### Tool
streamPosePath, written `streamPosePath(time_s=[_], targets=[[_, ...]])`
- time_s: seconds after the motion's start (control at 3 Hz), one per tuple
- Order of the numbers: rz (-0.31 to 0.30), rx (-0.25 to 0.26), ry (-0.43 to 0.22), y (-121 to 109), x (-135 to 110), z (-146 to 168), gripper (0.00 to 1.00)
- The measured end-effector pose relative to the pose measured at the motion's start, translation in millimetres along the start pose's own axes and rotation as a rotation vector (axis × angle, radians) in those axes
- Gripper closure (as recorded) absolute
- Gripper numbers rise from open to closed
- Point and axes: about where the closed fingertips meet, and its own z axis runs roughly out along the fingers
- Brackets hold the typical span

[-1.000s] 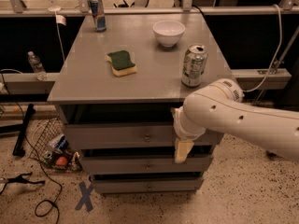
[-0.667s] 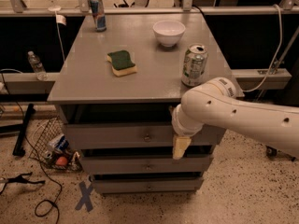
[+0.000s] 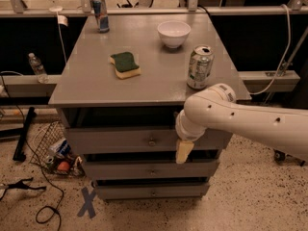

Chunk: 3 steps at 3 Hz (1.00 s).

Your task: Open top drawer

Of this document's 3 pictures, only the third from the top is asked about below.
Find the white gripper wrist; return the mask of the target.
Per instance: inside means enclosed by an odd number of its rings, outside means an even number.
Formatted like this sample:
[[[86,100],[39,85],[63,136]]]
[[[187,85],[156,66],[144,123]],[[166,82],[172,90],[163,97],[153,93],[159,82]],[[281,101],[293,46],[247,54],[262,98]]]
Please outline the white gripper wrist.
[[[193,150],[193,141],[201,138],[206,128],[190,121],[185,112],[181,111],[176,117],[175,130],[181,139],[176,143],[175,161],[177,164],[184,164]]]

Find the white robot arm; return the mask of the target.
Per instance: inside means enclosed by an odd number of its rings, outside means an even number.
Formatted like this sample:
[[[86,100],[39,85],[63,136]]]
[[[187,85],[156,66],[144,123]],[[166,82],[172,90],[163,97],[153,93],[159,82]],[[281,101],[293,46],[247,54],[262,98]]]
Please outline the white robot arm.
[[[207,129],[237,134],[308,161],[307,110],[240,105],[226,84],[215,84],[187,98],[175,129],[180,138],[179,164],[186,161],[193,143]]]

